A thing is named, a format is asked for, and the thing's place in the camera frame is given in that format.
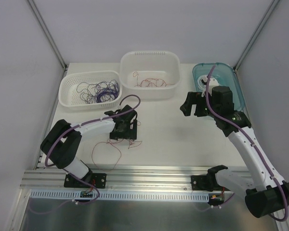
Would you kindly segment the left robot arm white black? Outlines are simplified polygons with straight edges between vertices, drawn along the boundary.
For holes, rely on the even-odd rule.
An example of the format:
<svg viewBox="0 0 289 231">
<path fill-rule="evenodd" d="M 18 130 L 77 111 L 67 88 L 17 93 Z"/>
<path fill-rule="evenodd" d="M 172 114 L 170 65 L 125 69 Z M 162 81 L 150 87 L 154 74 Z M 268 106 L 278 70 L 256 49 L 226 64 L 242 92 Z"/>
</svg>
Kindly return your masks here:
<svg viewBox="0 0 289 231">
<path fill-rule="evenodd" d="M 81 140 L 100 134 L 109 134 L 111 140 L 137 139 L 137 112 L 129 105 L 116 111 L 105 112 L 105 117 L 91 122 L 71 124 L 61 119 L 55 123 L 40 145 L 51 166 L 63 169 L 80 187 L 90 185 L 92 171 L 76 157 Z"/>
</svg>

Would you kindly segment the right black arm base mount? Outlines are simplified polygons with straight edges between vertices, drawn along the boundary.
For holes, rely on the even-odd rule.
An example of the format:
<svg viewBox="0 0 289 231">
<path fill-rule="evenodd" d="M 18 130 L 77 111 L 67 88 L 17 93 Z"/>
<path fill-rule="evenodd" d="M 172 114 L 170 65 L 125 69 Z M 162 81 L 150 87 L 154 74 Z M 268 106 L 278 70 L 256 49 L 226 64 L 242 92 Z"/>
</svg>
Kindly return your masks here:
<svg viewBox="0 0 289 231">
<path fill-rule="evenodd" d="M 212 192 L 214 190 L 213 181 L 207 175 L 192 175 L 191 187 L 193 191 L 202 190 Z"/>
</svg>

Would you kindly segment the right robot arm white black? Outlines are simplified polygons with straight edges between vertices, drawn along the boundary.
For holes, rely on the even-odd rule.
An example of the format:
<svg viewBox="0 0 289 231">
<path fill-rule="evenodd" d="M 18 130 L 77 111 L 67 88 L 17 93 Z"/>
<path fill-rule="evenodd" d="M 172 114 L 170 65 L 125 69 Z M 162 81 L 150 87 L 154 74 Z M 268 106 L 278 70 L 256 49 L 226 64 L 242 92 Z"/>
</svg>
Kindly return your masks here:
<svg viewBox="0 0 289 231">
<path fill-rule="evenodd" d="M 235 146 L 251 174 L 246 180 L 228 167 L 219 165 L 208 169 L 204 176 L 192 176 L 193 187 L 212 192 L 222 187 L 240 196 L 249 212 L 256 218 L 284 210 L 288 218 L 289 182 L 278 173 L 257 142 L 251 123 L 244 112 L 234 109 L 233 93 L 229 87 L 217 86 L 204 93 L 188 92 L 180 110 L 190 116 L 210 116 L 226 138 Z"/>
</svg>

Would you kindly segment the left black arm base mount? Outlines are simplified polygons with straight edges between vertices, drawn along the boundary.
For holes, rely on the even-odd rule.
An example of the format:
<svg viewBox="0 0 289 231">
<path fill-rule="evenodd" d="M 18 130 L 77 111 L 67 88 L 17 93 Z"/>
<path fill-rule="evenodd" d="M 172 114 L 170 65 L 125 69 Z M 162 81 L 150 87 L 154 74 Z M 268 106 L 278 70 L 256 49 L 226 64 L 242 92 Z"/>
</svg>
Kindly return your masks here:
<svg viewBox="0 0 289 231">
<path fill-rule="evenodd" d="M 106 173 L 88 173 L 81 181 L 75 179 L 71 174 L 66 174 L 64 187 L 65 188 L 89 188 L 93 185 L 97 189 L 104 189 L 106 186 Z"/>
</svg>

